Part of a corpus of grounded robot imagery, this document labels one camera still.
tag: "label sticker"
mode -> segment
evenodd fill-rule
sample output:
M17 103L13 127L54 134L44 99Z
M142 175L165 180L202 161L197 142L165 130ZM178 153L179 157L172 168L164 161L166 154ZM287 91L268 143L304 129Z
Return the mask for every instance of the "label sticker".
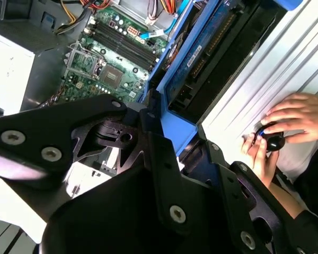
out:
M194 62L195 58L197 57L197 55L199 54L199 52L201 51L202 46L199 45L197 47L197 49L195 50L195 52L193 53L193 56L191 57L191 59L189 60L189 62L187 63L187 67L191 67L192 63Z

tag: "screw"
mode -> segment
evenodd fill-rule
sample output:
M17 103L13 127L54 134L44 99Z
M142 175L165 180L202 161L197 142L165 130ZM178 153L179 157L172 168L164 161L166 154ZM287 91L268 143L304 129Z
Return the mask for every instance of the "screw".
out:
M44 160L55 162L61 159L63 154L58 148L55 147L45 147L41 150L41 156Z
M302 250L300 247L297 248L297 251L299 254L306 254L304 250Z
M113 106L115 107L121 107L121 104L119 102L116 101L112 101Z
M214 148L214 150L218 151L219 150L219 146L217 146L216 144L212 144L212 147Z
M175 222L180 224L186 221L186 214L184 210L177 205L172 205L170 207L170 216Z
M1 140L6 144L17 146L25 142L26 136L20 131L9 130L1 134Z
M247 233L245 231L242 231L240 233L240 237L241 237L243 243L245 243L245 245L247 247L249 247L250 250L254 250L255 249L254 239L252 238L252 236L249 233Z
M242 170L247 172L247 170L248 170L247 166L245 166L244 164L240 164L239 166L242 168Z

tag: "finger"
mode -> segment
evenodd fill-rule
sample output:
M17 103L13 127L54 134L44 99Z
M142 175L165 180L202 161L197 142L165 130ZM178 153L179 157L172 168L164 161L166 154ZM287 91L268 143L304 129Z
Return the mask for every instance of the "finger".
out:
M251 133L246 139L244 145L242 146L242 154L245 155L248 153L248 150L252 146L253 139L254 139L254 133Z
M306 100L312 97L313 94L308 94L308 93L293 93L289 96L287 96L283 101L286 101L288 99L301 99L301 100Z
M244 143L245 143L245 139L244 139L244 137L241 137L239 139L239 142L238 142L238 147L239 147L240 151L243 149Z
M304 143L314 141L317 138L312 137L309 133L299 133L291 136L285 137L288 143Z
M270 122L276 122L283 119L301 119L304 117L304 113L296 108L284 109L275 111L267 116L265 116L260 122L266 125Z
M262 139L257 150L257 155L254 160L255 168L263 169L265 167L266 147L266 140Z
M270 115L271 113L279 110L284 110L287 108L302 108L305 107L305 101L301 101L298 99L288 99L286 101L282 101L281 103L277 104L273 108L271 108L266 115Z
M257 152L259 150L260 142L262 140L261 136L258 136L255 140L255 143L248 151L248 155L251 156L252 160L255 160L255 157L257 156Z
M272 152L267 160L268 169L275 169L279 158L279 151Z
M302 123L301 120L292 119L283 123L276 123L264 130L265 134L271 134L282 131L294 131L294 130L303 130L306 126Z

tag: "person's arm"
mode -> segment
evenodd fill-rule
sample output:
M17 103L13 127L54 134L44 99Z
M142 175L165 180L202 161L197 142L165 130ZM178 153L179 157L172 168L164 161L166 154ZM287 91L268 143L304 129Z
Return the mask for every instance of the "person's arm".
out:
M266 140L257 137L253 143L253 137L254 134L250 134L246 141L242 140L242 161L252 169L284 209L295 219L304 209L289 193L272 183L279 153L273 152L266 160Z
M270 184L269 190L292 218L297 218L305 210L288 192L274 183Z
M303 143L318 140L318 96L296 93L286 97L274 106L261 120L263 125L280 121L268 127L264 133L304 130L303 133L286 137L289 143Z

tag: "motherboard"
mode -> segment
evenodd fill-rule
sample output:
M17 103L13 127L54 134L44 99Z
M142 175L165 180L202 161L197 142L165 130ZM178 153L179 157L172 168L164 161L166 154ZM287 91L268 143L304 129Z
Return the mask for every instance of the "motherboard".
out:
M149 74L165 51L162 38L141 39L147 27L108 7L92 15L70 45L58 102L107 93L123 102L142 98Z

